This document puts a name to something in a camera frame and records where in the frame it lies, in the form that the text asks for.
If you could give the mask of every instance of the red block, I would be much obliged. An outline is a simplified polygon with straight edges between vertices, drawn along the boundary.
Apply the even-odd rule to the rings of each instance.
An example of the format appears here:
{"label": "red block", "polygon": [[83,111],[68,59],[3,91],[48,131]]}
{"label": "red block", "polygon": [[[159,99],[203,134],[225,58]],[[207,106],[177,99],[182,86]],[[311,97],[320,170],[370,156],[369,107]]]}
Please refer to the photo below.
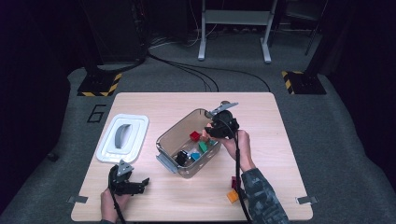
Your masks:
{"label": "red block", "polygon": [[194,142],[198,142],[199,137],[200,137],[200,134],[196,131],[194,131],[193,133],[190,133],[190,139]]}
{"label": "red block", "polygon": [[232,176],[231,177],[231,188],[236,190],[236,176]]}

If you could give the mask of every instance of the black cable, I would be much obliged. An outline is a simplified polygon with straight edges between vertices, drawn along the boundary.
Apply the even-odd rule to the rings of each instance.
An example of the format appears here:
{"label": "black cable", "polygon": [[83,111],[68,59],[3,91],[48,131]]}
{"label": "black cable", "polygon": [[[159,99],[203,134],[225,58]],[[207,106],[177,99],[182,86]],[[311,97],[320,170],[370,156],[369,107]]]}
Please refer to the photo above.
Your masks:
{"label": "black cable", "polygon": [[204,82],[205,91],[206,91],[206,87],[208,87],[208,88],[210,89],[210,91],[212,91],[212,89],[210,88],[210,86],[204,81],[203,78],[199,77],[198,75],[194,74],[194,73],[191,72],[191,71],[186,70],[185,67],[180,66],[180,65],[176,65],[176,64],[171,64],[171,63],[169,63],[168,61],[163,60],[163,59],[160,59],[160,58],[154,58],[154,59],[155,59],[155,60],[158,60],[158,61],[160,61],[160,62],[162,62],[162,63],[167,63],[167,64],[169,64],[169,65],[171,65],[171,66],[174,66],[174,67],[176,67],[176,68],[178,68],[178,69],[181,69],[181,70],[183,70],[183,71],[185,71],[185,72],[187,72],[187,73],[192,74],[193,76],[196,76],[196,77],[200,78],[200,79]]}
{"label": "black cable", "polygon": [[227,68],[216,68],[216,67],[206,67],[206,66],[192,65],[192,64],[187,64],[187,63],[177,63],[177,64],[184,65],[184,66],[190,66],[190,67],[212,69],[212,70],[219,70],[219,71],[226,71],[226,72],[235,72],[235,73],[242,73],[242,74],[245,74],[245,75],[249,75],[249,76],[255,77],[258,80],[260,80],[267,87],[268,92],[271,92],[271,88],[269,87],[267,82],[265,82],[262,78],[260,78],[260,77],[258,77],[256,75],[250,74],[248,72],[238,71],[238,70],[233,70],[233,69],[227,69]]}
{"label": "black cable", "polygon": [[242,189],[241,189],[241,179],[240,179],[240,168],[241,168],[241,155],[240,149],[238,145],[238,131],[236,131],[235,135],[233,136],[235,141],[236,150],[235,150],[235,175],[236,175],[236,189],[239,197],[239,202],[241,203],[242,210],[244,211],[245,217],[247,218],[247,223],[251,223],[250,215],[248,214],[247,207],[245,206]]}
{"label": "black cable", "polygon": [[161,44],[166,43],[166,41],[172,41],[172,39],[169,38],[169,37],[156,37],[156,38],[153,38],[153,39],[150,41],[149,46],[150,46],[150,47],[156,47],[156,46],[158,46],[158,45],[161,45]]}
{"label": "black cable", "polygon": [[142,64],[144,61],[145,61],[145,59],[138,59],[133,64],[122,67],[122,68],[112,69],[112,70],[104,70],[104,69],[101,69],[101,70],[104,71],[105,73],[106,72],[108,72],[108,73],[122,73],[122,72],[126,72],[128,70],[131,70],[133,68],[136,68],[137,66]]}
{"label": "black cable", "polygon": [[113,191],[112,188],[110,187],[110,186],[111,186],[111,183],[110,183],[110,175],[111,175],[111,173],[108,174],[108,189],[110,190],[111,198],[113,198],[114,209],[116,209],[117,215],[119,216],[119,219],[120,219],[121,223],[122,223],[122,224],[126,224],[125,218],[123,217],[122,212],[121,212],[121,210],[120,210],[120,206],[119,206],[119,204],[117,203],[116,196],[114,196],[114,191]]}
{"label": "black cable", "polygon": [[175,63],[175,62],[167,61],[167,60],[165,60],[165,59],[158,58],[157,56],[154,56],[154,55],[150,54],[149,52],[148,52],[148,56],[149,56],[150,58],[154,59],[154,60],[160,61],[160,62],[162,62],[162,63],[167,63],[167,64],[172,65],[172,66],[174,66],[174,67],[177,67],[177,68],[179,68],[179,69],[184,68],[184,69],[189,69],[189,70],[191,70],[191,71],[193,71],[193,72],[199,73],[199,74],[201,74],[202,76],[207,77],[208,79],[210,79],[210,80],[213,82],[213,84],[216,86],[217,91],[219,91],[219,86],[218,86],[218,84],[216,83],[216,81],[213,80],[213,78],[211,78],[210,76],[204,74],[203,72],[200,72],[200,71],[197,71],[197,70],[195,70],[195,69],[189,68],[188,66],[185,66],[184,64]]}

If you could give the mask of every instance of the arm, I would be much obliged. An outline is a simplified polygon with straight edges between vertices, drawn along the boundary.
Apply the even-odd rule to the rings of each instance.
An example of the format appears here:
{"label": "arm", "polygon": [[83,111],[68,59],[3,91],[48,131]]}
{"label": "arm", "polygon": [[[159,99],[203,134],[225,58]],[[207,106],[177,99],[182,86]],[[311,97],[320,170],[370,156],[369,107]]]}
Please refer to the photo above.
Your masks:
{"label": "arm", "polygon": [[[101,193],[101,214],[102,220],[100,224],[114,224],[117,222],[119,215],[117,214],[116,209],[114,208],[114,201],[111,197],[110,189],[106,189]],[[131,195],[123,194],[123,195],[115,195],[116,201],[120,206],[121,212],[125,210],[126,204],[128,203]]]}
{"label": "arm", "polygon": [[[250,137],[246,131],[239,130],[236,138],[240,150],[240,167],[243,172],[245,192],[248,199],[248,211],[253,223],[289,223],[288,216],[276,197],[274,189],[256,168],[250,153]],[[233,139],[217,139],[235,160],[236,145]]]}
{"label": "arm", "polygon": [[253,168],[242,174],[248,211],[253,223],[289,223],[288,216],[276,197],[274,189],[262,172]]}

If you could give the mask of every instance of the yellow and black hazard tape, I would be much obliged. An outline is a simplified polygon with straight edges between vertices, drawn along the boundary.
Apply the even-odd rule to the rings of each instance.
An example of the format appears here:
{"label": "yellow and black hazard tape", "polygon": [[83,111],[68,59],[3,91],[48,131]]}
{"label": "yellow and black hazard tape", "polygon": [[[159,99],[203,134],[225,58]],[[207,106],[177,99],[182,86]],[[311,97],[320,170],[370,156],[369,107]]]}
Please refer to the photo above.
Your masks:
{"label": "yellow and black hazard tape", "polygon": [[79,91],[78,96],[111,96],[119,85],[122,74],[114,76],[114,80],[108,90],[105,91]]}
{"label": "yellow and black hazard tape", "polygon": [[282,71],[282,77],[285,81],[286,89],[288,90],[289,94],[294,94],[294,89],[291,85],[289,74],[303,74],[302,72],[291,72],[291,71]]}

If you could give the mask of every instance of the camouflage sleeve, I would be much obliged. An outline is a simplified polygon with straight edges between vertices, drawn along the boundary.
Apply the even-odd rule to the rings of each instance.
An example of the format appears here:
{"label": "camouflage sleeve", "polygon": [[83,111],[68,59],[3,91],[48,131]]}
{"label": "camouflage sleeve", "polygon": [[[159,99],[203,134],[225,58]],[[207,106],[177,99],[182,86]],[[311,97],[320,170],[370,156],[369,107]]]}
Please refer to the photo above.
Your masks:
{"label": "camouflage sleeve", "polygon": [[276,197],[274,189],[255,168],[242,174],[248,199],[248,211],[253,223],[289,223],[288,216]]}
{"label": "camouflage sleeve", "polygon": [[102,219],[102,220],[100,220],[99,224],[114,224],[114,223],[111,222],[111,221],[107,221],[107,220]]}

